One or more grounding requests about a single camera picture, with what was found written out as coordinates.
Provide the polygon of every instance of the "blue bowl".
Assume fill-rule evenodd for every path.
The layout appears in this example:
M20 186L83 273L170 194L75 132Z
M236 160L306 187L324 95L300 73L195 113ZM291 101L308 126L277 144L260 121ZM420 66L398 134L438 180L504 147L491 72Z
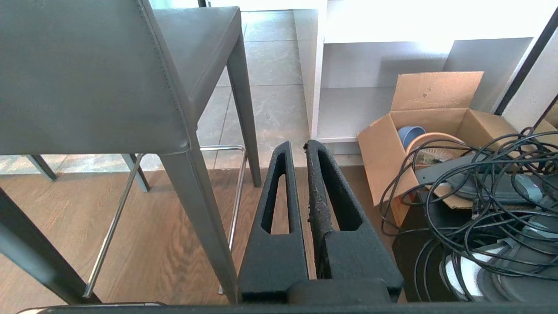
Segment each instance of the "blue bowl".
M426 130L421 126L404 126L397 131L405 150L415 138L424 133L426 133Z

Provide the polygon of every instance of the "chrome rod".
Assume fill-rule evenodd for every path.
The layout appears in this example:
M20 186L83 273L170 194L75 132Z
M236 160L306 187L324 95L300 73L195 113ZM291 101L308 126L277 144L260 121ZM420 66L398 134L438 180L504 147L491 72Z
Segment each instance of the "chrome rod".
M141 162L141 159L143 158L143 156L144 156L144 154L138 154L136 163L134 164L134 168L132 169L132 171L130 172L130 175L128 176L128 182L126 183L124 193L120 197L120 202L118 204L118 208L116 209L116 213L114 214L114 218L112 219L112 222L110 223L110 227L108 229L107 235L105 236L105 239L103 240L103 245L101 245L101 250L99 251L99 255L97 256L97 260L95 261L95 264L93 265L93 271L91 272L91 276L89 276L89 281L87 282L87 285L85 286L85 292L83 293L83 296L86 297L86 298L89 298L91 296L91 294L93 293L93 288L95 287L95 282L97 281L97 277L99 277L99 272L101 270L101 267L103 266L103 261L104 261L105 257L107 256L108 247L110 245L110 242L112 241L112 237L114 236L114 232L116 230L116 225L118 224L118 221L120 220L120 215L122 214L122 209L124 208L124 204L126 203L126 199L128 198L128 194L130 193L130 189L132 188L132 183L134 182L134 178L136 177L136 172L140 168L140 162Z
M233 250L233 241L234 241L234 232L237 228L237 221L238 221L238 212L240 209L240 198L242 196L242 183L244 182L244 172L246 172L246 160L248 156L246 155L246 151L244 146L241 146L242 149L242 162L240 163L240 169L238 169L238 180L237 180L237 191L234 195L234 207L233 207L233 219L230 223L230 230L229 230L229 250L232 252ZM223 295L223 287L219 286L219 290L217 293Z
M216 150L241 150L245 151L242 145L207 145L200 146L201 151L216 151Z

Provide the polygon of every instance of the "chair leg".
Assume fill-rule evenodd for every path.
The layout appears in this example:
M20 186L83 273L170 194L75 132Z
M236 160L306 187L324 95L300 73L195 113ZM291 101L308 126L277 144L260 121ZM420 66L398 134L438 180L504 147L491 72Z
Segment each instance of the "chair leg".
M2 189L0 253L70 305L101 303L83 297L85 282Z
M51 181L56 181L57 176L41 155L27 155L29 161Z
M248 80L248 67L246 66L246 53L244 52L244 39L238 36L236 45L227 61L230 85L233 90L234 103L237 106L240 130L244 138L248 163L252 172L252 182L255 187L262 186L262 177L259 172L258 142L254 124L254 110L252 108L252 95L250 94L250 81Z
M128 168L130 169L130 171L132 171L132 169L134 169L134 164L136 163L136 155L135 154L122 154L122 158L124 158L124 161L126 162L126 164L128 165ZM145 175L143 174L143 170L141 169L141 167L138 168L138 171L136 172L136 181L139 184L139 187L141 188L142 191L144 192L149 192L149 183L147 182L147 179L145 178Z
M227 299L236 304L237 272L199 145L159 157Z

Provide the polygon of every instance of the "tile floor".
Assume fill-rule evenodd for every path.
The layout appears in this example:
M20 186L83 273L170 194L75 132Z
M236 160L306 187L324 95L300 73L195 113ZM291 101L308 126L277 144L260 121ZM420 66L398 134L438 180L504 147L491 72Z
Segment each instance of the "tile floor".
M292 11L243 12L243 31L252 91L261 167L273 149L292 142L295 166L305 166L302 145L309 138L299 52ZM201 145L243 144L226 70L198 125ZM356 156L338 156L340 164L358 164ZM57 173L125 172L120 155L44 155ZM240 166L238 152L205 152L208 169ZM156 155L142 160L145 171L163 169ZM38 173L25 156L0 156L0 174Z

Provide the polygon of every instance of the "chair backrest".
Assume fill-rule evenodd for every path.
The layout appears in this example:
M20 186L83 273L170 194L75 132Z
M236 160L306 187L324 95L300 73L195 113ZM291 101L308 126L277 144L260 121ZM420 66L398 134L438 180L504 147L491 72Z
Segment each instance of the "chair backrest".
M189 107L147 0L0 6L0 155L173 153Z

